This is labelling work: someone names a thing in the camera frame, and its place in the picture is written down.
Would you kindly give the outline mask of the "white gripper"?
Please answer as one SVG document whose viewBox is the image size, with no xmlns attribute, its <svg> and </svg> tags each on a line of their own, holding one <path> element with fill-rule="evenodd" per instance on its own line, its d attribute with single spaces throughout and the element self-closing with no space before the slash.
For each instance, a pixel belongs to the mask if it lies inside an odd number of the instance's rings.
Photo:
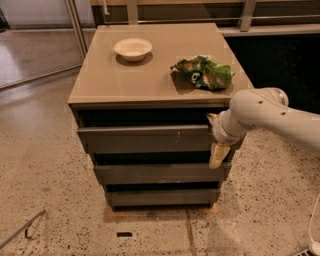
<svg viewBox="0 0 320 256">
<path fill-rule="evenodd" d="M 212 135 L 218 142 L 211 145 L 209 159 L 209 168 L 216 169 L 228 155 L 230 151 L 229 145 L 240 141 L 247 133 L 247 130 L 231 114 L 230 110 L 222 111 L 219 114 L 208 113 L 207 119 L 212 126 Z"/>
</svg>

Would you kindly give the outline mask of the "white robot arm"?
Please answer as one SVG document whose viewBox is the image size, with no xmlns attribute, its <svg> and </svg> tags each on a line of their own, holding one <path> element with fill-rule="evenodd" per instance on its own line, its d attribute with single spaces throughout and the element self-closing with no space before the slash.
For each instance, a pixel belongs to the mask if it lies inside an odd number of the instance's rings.
<svg viewBox="0 0 320 256">
<path fill-rule="evenodd" d="M 229 109 L 207 115 L 214 142 L 209 168 L 218 168 L 230 147 L 247 132 L 262 128 L 315 153 L 320 153 L 320 115 L 290 108 L 279 88 L 244 89 L 233 95 Z"/>
</svg>

